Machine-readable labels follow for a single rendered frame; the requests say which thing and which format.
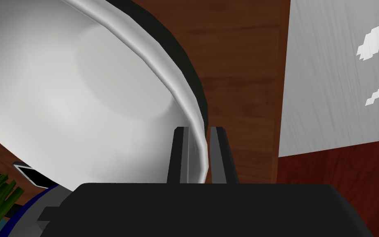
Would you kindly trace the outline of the black phone with white edge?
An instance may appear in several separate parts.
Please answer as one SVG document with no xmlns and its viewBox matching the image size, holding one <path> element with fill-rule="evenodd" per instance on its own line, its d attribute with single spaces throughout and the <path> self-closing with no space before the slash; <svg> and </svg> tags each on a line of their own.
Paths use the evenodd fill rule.
<svg viewBox="0 0 379 237">
<path fill-rule="evenodd" d="M 48 189 L 55 185 L 55 182 L 50 180 L 45 175 L 39 173 L 24 162 L 14 162 L 13 166 L 34 186 Z"/>
</svg>

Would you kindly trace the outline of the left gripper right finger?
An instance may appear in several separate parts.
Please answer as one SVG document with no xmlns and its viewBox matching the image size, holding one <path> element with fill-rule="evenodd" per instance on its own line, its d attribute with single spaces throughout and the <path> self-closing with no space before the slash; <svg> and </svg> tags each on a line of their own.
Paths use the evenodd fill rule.
<svg viewBox="0 0 379 237">
<path fill-rule="evenodd" d="M 213 184 L 238 184 L 238 174 L 223 127 L 210 128 L 210 170 Z"/>
</svg>

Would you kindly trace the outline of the grey plate with blue rim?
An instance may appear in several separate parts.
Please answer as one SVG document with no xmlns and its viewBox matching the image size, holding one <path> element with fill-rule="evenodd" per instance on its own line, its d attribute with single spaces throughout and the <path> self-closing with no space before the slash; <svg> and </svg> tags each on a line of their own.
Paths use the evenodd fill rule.
<svg viewBox="0 0 379 237">
<path fill-rule="evenodd" d="M 3 226 L 0 237 L 41 237 L 43 231 L 37 219 L 45 207 L 59 206 L 72 191 L 55 185 L 48 188 L 23 205 Z"/>
</svg>

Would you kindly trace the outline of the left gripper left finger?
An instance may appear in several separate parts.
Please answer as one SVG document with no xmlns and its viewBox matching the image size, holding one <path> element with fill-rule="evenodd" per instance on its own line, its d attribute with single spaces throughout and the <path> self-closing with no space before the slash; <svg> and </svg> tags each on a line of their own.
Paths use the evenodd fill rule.
<svg viewBox="0 0 379 237">
<path fill-rule="evenodd" d="M 188 183 L 189 163 L 189 128 L 177 127 L 174 130 L 169 170 L 168 184 Z"/>
</svg>

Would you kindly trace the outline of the white bowl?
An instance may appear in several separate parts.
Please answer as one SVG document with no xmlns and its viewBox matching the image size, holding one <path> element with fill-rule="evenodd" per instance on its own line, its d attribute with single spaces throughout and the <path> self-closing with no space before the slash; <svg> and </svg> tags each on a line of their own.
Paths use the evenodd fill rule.
<svg viewBox="0 0 379 237">
<path fill-rule="evenodd" d="M 207 126 L 188 55 L 133 0 L 0 0 L 0 144 L 54 182 L 166 183 L 188 127 L 204 183 Z"/>
</svg>

